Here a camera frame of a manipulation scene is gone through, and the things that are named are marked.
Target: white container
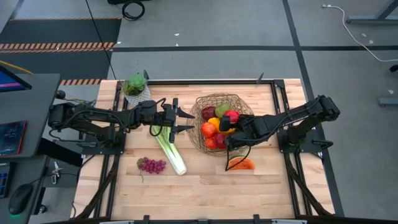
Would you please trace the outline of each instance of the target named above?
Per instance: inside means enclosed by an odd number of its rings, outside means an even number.
[[[132,105],[132,106],[137,106],[139,102],[150,100],[150,91],[147,85],[145,85],[144,91],[142,91],[139,95],[137,96],[127,96],[124,94],[124,97],[126,97],[127,101]]]

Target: monitor screen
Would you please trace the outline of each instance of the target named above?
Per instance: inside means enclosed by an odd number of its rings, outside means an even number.
[[[29,88],[31,88],[30,85],[0,66],[0,92],[26,90]]]

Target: red apple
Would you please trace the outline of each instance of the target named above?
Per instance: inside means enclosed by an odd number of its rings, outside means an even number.
[[[210,118],[215,118],[216,114],[215,114],[215,107],[214,106],[208,106],[206,108],[204,108],[201,111],[201,117],[205,120],[208,121]]]
[[[226,137],[226,135],[223,134],[223,133],[217,133],[217,134],[213,137],[214,142],[216,143],[216,147],[217,147],[218,149],[225,149],[225,148],[226,148],[226,145],[225,145],[225,143],[224,143],[225,137]]]
[[[228,110],[228,111],[225,111],[224,115],[229,116],[229,121],[231,122],[231,124],[238,122],[239,113],[237,111]]]

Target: wicker basket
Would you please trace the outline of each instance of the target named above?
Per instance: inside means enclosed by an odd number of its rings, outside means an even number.
[[[193,125],[194,128],[188,130],[188,136],[192,144],[202,152],[212,156],[226,156],[226,149],[208,149],[205,146],[205,137],[201,133],[201,126],[204,122],[201,117],[201,111],[208,106],[215,106],[222,103],[229,103],[232,110],[236,110],[239,114],[253,114],[250,107],[236,94],[215,93],[208,96],[197,98],[197,102],[193,105],[190,114],[194,115],[195,119],[187,119],[187,125]],[[233,154],[241,154],[246,148],[241,148],[233,151]]]

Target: wooden table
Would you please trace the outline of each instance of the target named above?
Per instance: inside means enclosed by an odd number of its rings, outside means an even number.
[[[304,104],[300,80],[284,81],[290,107]],[[102,81],[96,106],[112,108],[115,89],[116,81]],[[166,97],[168,103],[178,97],[179,105],[187,112],[199,96],[235,93],[254,114],[275,114],[269,85],[156,85],[150,86],[150,92],[153,100]],[[185,124],[186,119],[179,118],[178,123]],[[176,136],[175,145],[188,172],[178,176],[167,165],[159,175],[142,172],[142,180],[136,165],[139,158],[168,160],[147,126],[127,135],[126,150],[120,158],[112,220],[142,220],[144,215],[150,215],[151,220],[252,219],[253,214],[259,214],[261,218],[294,217],[284,157],[279,152],[276,136],[253,147],[249,157],[256,163],[255,170],[225,172],[226,158],[200,152],[190,142],[187,133]],[[333,213],[321,160],[312,154],[302,154],[301,158],[308,188]],[[102,162],[103,156],[97,155],[81,170],[75,196],[77,214],[98,188]],[[303,213],[300,189],[296,188]],[[105,214],[106,202],[103,200],[102,215]]]

